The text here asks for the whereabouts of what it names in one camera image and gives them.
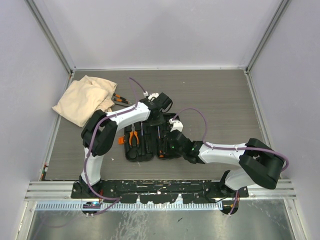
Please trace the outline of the black orange grip screwdriver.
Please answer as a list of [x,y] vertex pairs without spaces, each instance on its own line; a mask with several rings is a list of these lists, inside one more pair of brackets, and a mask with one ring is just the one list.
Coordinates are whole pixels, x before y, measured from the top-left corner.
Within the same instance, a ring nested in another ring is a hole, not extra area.
[[161,133],[160,133],[160,127],[159,126],[157,127],[157,135],[158,135],[158,139],[157,139],[158,157],[159,158],[163,158],[164,157],[164,154],[163,154],[163,151],[162,151],[163,144],[162,144],[162,139],[161,139]]

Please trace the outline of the black handle claw hammer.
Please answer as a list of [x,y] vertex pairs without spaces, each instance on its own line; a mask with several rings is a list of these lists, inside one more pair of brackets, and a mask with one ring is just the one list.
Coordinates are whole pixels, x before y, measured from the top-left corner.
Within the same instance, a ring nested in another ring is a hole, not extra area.
[[141,135],[141,138],[142,138],[143,135],[144,135],[143,122],[142,122],[142,121],[140,122],[140,135]]

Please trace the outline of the black plastic tool case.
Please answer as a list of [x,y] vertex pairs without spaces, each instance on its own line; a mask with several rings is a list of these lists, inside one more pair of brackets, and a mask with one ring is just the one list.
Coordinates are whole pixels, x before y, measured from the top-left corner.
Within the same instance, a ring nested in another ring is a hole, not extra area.
[[[140,122],[134,123],[135,130],[138,134],[139,145],[130,147],[129,137],[131,126],[124,128],[124,135],[118,138],[118,144],[123,145],[125,158],[130,162],[148,162],[154,157],[157,157],[161,160],[171,160],[165,158],[164,155],[164,138],[166,134],[171,131],[172,125],[170,125],[169,120],[173,118],[175,113],[165,113],[164,122],[160,125],[150,125],[148,121],[143,121],[143,137],[141,138],[141,124]],[[160,129],[160,137],[162,140],[162,152],[164,157],[158,157],[158,129]]]

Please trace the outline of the orange black needle nose pliers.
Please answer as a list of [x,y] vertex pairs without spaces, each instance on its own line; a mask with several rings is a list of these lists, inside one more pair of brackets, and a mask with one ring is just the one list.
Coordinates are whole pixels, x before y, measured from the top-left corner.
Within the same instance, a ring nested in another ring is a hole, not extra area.
[[139,145],[138,132],[135,129],[135,124],[131,125],[131,131],[129,133],[129,145],[130,147],[137,147]]

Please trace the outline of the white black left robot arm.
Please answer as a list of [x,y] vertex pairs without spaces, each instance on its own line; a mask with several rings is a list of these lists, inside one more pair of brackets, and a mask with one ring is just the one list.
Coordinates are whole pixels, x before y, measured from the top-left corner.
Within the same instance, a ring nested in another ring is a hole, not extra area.
[[165,93],[153,93],[129,107],[113,112],[99,109],[93,113],[81,133],[85,159],[80,179],[85,183],[82,192],[88,198],[95,198],[100,193],[98,182],[103,158],[112,148],[116,133],[138,122],[162,123],[164,110],[172,104]]

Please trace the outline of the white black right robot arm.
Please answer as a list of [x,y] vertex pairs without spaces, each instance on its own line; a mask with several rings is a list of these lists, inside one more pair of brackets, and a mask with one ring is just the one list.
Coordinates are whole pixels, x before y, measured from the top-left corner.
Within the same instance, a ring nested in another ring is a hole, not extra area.
[[288,159],[256,138],[247,143],[225,145],[192,141],[181,131],[173,130],[166,136],[168,148],[191,164],[227,164],[238,167],[226,170],[219,182],[219,191],[231,197],[241,188],[258,185],[274,190]]

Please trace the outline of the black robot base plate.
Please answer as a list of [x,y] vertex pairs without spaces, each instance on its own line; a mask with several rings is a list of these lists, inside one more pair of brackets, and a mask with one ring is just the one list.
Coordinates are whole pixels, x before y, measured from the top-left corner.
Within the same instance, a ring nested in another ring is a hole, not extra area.
[[234,198],[236,193],[224,192],[212,180],[101,180],[92,186],[106,203],[119,198],[123,204],[174,203],[179,197],[184,204],[217,203],[223,198]]

